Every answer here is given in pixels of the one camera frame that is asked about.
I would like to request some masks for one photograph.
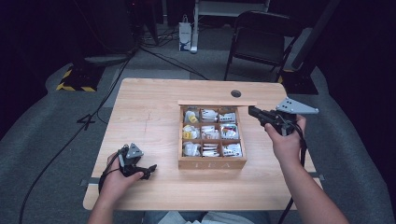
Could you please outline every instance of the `person's right hand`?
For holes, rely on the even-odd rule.
[[[301,115],[297,115],[297,120],[297,124],[304,133],[306,119]],[[290,135],[282,136],[270,123],[265,124],[265,131],[267,131],[273,141],[274,153],[279,163],[300,163],[301,139],[297,131]]]

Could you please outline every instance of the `white bag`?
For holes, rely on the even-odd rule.
[[[191,48],[191,25],[187,15],[183,16],[182,22],[178,23],[178,49],[180,51],[190,51]]]

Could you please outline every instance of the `wooden box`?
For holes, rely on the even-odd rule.
[[[242,169],[247,153],[239,121],[238,106],[180,105],[178,168]]]

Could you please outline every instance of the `wooden table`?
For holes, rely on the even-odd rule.
[[[234,98],[232,90],[242,96]],[[247,153],[242,170],[179,170],[179,101],[257,103],[274,109],[286,97],[277,83],[126,78],[122,81],[92,177],[124,144],[135,143],[145,155],[141,167],[158,164],[150,180],[136,182],[120,201],[121,210],[283,210],[290,194],[272,142],[257,119],[239,107]],[[305,168],[315,172],[309,153]],[[97,185],[88,186],[83,205],[92,209]]]

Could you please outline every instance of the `black chair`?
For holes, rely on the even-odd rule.
[[[294,42],[304,27],[297,20],[275,13],[246,11],[235,20],[233,42],[228,57],[224,80],[227,79],[233,57],[272,65],[279,71],[285,66]],[[292,37],[285,49],[285,37]]]

